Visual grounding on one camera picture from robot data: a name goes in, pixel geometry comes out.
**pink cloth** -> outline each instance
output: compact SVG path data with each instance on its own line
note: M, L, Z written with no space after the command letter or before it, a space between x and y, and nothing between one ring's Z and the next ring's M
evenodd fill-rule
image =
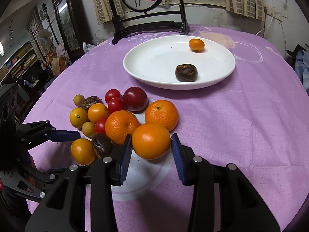
M150 99L168 99L176 105L180 122L175 132L182 144L191 146L196 155L212 164L238 165L284 229L309 192L309 98L298 77L265 39L202 26L191 26L190 34L221 43L236 58L235 71L224 81L199 90L170 91L147 86L125 72L122 61L130 49L148 39L172 34L136 35L114 46L109 39L66 69L44 92L25 122L50 120L58 130L74 130L68 116L76 94L104 98L111 88L123 93L139 86ZM69 145L46 142L30 154L41 170L69 166L74 163ZM120 232L186 231L193 188L182 186L174 162L168 166L166 161L154 165L157 172L136 196L113 189ZM134 170L141 176L145 173L142 167ZM88 193L87 231L89 199ZM37 204L29 201L28 205L34 212Z

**metal screw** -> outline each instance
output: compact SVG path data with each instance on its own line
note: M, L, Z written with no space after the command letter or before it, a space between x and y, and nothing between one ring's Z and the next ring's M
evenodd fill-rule
M107 156L107 157L104 157L104 158L103 158L103 161L104 161L105 163L110 163L110 162L112 161L112 158L109 157L109 156Z
M193 157L193 161L194 162L201 162L203 159L202 159L202 157L200 157L200 156L194 156Z
M78 165L76 165L76 164L72 164L72 165L70 165L70 167L69 167L69 169L70 169L71 171L75 171L77 168L78 168Z
M235 170L237 168L237 166L233 163L228 164L228 169L229 170Z

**power socket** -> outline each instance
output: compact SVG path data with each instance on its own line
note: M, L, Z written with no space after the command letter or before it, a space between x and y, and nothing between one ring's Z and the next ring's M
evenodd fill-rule
M270 15L274 18L276 18L277 20L279 21L282 21L282 13L275 10L275 9L271 9L271 8L268 8L268 7L265 7L266 8L266 14L267 15Z

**plastic bag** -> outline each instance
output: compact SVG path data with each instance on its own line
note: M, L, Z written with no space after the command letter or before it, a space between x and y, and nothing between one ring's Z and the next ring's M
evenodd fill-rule
M84 49L84 52L87 53L88 51L92 50L95 47L95 45L92 44L86 44L86 42L84 42L82 44L82 48Z

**plate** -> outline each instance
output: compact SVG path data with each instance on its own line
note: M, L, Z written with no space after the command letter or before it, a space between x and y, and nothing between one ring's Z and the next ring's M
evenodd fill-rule
M203 52L193 52L189 41L204 41ZM181 64L197 68L194 82L180 82L175 69ZM126 72L137 80L163 89L194 90L214 85L228 77L235 69L233 54L222 45L193 36L165 36L148 40L130 50L123 59Z

